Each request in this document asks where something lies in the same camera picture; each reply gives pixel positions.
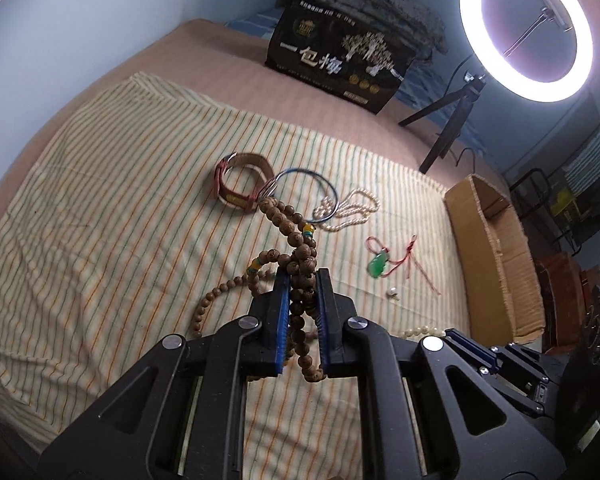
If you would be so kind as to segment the small pearl earring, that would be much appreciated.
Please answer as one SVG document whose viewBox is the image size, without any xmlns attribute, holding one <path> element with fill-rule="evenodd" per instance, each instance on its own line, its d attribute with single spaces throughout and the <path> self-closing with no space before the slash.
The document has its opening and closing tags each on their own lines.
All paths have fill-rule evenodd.
<svg viewBox="0 0 600 480">
<path fill-rule="evenodd" d="M 396 287 L 390 287 L 387 291 L 386 291 L 386 296 L 389 299 L 398 299 L 399 298 L 399 292 L 398 289 Z"/>
</svg>

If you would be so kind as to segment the red brown strap watch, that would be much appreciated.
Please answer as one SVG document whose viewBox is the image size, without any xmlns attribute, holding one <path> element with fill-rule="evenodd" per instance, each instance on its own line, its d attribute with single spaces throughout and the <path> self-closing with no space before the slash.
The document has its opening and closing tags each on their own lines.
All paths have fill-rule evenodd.
<svg viewBox="0 0 600 480">
<path fill-rule="evenodd" d="M 214 167 L 213 193 L 224 204 L 245 212 L 257 208 L 262 188 L 274 177 L 268 160 L 257 153 L 234 152 Z"/>
</svg>

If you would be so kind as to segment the folded floral quilt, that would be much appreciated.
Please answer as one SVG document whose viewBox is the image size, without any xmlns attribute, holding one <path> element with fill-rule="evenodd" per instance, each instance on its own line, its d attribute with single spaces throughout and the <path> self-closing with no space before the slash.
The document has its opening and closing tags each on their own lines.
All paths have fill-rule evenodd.
<svg viewBox="0 0 600 480">
<path fill-rule="evenodd" d="M 427 61 L 449 52 L 445 22 L 420 0 L 314 0 L 381 32 L 391 32 Z"/>
</svg>

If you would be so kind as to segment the striped yellow cloth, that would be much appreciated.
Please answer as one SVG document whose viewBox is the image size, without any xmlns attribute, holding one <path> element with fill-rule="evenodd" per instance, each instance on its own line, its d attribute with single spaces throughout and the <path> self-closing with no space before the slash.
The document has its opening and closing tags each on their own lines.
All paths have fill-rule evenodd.
<svg viewBox="0 0 600 480">
<path fill-rule="evenodd" d="M 317 231 L 337 292 L 389 333 L 468 330 L 445 187 L 324 134 L 136 74 L 55 132 L 0 220 L 0 421 L 42 450 L 162 337 L 212 334 L 248 311 L 236 288 L 201 321 L 204 295 L 286 240 L 212 192 L 225 154 L 302 167 L 380 207 Z M 398 299 L 386 291 L 396 287 Z"/>
</svg>

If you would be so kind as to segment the black printed gift bag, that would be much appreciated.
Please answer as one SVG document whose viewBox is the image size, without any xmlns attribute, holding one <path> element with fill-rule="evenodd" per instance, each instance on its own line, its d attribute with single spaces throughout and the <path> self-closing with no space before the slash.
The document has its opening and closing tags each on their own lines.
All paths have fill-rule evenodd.
<svg viewBox="0 0 600 480">
<path fill-rule="evenodd" d="M 315 0 L 288 0 L 265 65 L 377 114 L 414 59 L 415 52 L 390 32 Z"/>
</svg>

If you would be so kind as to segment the brown cardboard box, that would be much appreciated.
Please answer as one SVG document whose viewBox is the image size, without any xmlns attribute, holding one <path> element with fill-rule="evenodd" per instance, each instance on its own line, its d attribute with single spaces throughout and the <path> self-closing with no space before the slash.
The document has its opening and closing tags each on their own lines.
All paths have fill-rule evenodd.
<svg viewBox="0 0 600 480">
<path fill-rule="evenodd" d="M 541 289 L 512 203 L 478 174 L 450 188 L 444 202 L 462 264 L 471 337 L 486 347 L 541 338 Z"/>
</svg>

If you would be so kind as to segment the black metal rack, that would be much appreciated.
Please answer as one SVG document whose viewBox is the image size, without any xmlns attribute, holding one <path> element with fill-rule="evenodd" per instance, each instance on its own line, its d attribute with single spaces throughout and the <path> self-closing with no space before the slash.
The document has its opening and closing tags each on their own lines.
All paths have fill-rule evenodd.
<svg viewBox="0 0 600 480">
<path fill-rule="evenodd" d="M 573 256 L 581 251 L 582 245 L 574 238 L 569 222 L 558 220 L 552 213 L 557 193 L 543 169 L 529 169 L 508 190 L 522 225 L 531 230 L 530 238 L 536 249 L 564 250 Z"/>
</svg>

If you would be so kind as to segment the blue thin bangle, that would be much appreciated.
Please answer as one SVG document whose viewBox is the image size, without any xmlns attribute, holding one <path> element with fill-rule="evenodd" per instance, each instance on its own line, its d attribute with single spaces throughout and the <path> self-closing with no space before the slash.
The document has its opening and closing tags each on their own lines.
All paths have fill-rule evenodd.
<svg viewBox="0 0 600 480">
<path fill-rule="evenodd" d="M 312 200 L 317 196 L 315 193 L 316 190 L 325 192 L 332 199 L 332 203 L 327 210 L 318 216 L 313 216 L 310 221 L 317 226 L 321 226 L 328 220 L 332 220 L 332 218 L 336 216 L 336 212 L 340 205 L 340 196 L 336 186 L 325 176 L 309 168 L 290 167 L 274 174 L 274 176 L 269 178 L 257 192 L 257 202 L 260 203 L 266 198 L 275 198 L 279 185 L 293 174 L 313 181 L 313 184 L 306 184 L 301 191 L 297 192 L 298 199 L 301 200 L 302 205 L 309 206 Z"/>
</svg>

